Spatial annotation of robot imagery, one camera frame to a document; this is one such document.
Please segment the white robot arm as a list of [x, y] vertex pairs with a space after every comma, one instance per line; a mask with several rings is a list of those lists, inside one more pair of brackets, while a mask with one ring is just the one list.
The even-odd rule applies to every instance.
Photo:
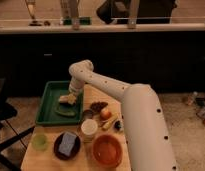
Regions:
[[159, 98], [149, 84], [129, 84], [97, 74], [90, 60], [71, 64], [69, 90], [86, 83], [121, 103], [132, 171], [179, 171]]

